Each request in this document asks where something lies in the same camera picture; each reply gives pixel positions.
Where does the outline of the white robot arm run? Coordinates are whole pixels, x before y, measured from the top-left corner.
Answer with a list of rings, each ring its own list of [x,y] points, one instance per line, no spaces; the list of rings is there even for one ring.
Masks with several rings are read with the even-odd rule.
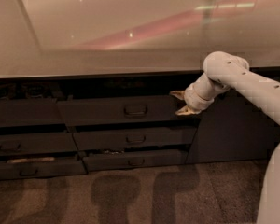
[[[223,51],[215,51],[203,61],[203,74],[183,91],[171,94],[186,103],[178,116],[199,114],[215,98],[230,89],[280,125],[280,82],[249,70],[247,60]],[[280,143],[275,148],[264,176],[257,224],[280,224]]]

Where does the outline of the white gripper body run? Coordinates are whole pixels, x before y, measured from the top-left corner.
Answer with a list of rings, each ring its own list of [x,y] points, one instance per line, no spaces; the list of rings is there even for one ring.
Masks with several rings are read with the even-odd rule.
[[[194,111],[203,111],[207,109],[214,100],[204,100],[202,97],[198,95],[198,92],[194,90],[194,84],[190,84],[184,93],[184,100],[189,108]]]

